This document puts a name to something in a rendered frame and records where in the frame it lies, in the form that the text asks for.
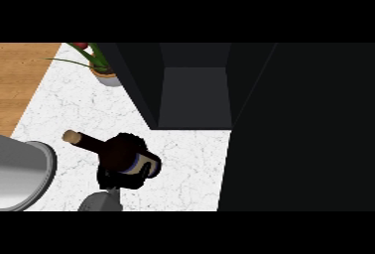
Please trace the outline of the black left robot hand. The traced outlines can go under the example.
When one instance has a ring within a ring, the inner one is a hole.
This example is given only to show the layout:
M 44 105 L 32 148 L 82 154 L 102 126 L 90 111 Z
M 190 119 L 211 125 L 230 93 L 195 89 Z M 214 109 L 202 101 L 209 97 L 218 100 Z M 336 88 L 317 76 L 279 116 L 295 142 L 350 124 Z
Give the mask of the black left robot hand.
M 97 157 L 96 180 L 102 190 L 137 190 L 161 172 L 159 157 L 147 151 L 144 140 L 130 133 L 119 133 L 103 143 Z

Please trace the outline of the grey round rimmed container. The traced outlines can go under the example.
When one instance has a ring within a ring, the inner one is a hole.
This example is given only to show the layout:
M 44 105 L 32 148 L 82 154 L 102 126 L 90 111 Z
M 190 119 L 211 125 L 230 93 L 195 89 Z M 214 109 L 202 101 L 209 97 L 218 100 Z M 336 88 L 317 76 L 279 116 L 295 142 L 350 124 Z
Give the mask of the grey round rimmed container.
M 23 211 L 45 193 L 57 170 L 48 144 L 0 135 L 0 211 Z

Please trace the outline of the green potted plant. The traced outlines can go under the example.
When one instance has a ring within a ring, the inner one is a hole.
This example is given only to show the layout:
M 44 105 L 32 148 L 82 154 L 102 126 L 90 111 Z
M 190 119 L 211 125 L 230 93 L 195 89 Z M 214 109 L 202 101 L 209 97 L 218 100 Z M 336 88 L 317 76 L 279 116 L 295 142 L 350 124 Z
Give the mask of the green potted plant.
M 87 67 L 96 77 L 97 81 L 109 87 L 119 87 L 121 82 L 116 74 L 109 66 L 103 53 L 96 43 L 69 43 L 69 46 L 78 51 L 88 63 L 78 63 L 71 60 L 54 59 L 59 62 L 78 64 Z

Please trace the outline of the dark grey open cabinet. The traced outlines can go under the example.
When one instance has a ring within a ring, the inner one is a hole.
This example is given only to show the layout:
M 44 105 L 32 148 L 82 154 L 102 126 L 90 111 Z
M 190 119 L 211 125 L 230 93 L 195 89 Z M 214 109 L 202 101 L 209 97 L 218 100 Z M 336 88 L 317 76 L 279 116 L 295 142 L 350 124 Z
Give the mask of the dark grey open cabinet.
M 273 43 L 100 43 L 152 130 L 230 130 Z

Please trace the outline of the dark brown wine bottle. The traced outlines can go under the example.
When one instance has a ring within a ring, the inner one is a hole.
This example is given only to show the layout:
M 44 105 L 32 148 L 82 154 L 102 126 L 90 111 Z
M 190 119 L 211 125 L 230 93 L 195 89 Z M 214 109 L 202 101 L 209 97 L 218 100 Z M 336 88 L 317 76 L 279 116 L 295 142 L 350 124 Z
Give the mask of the dark brown wine bottle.
M 99 165 L 104 170 L 134 175 L 147 165 L 146 177 L 152 179 L 159 174 L 161 159 L 147 151 L 144 140 L 138 136 L 118 133 L 115 137 L 102 141 L 81 132 L 68 130 L 62 139 L 97 154 Z

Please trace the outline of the dark grey cabinet door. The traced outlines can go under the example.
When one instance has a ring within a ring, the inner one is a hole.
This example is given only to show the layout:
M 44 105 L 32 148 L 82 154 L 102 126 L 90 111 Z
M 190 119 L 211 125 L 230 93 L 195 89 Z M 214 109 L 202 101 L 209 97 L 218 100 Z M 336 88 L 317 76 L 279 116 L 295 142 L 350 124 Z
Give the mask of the dark grey cabinet door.
M 230 135 L 218 209 L 375 210 L 375 43 L 276 45 Z

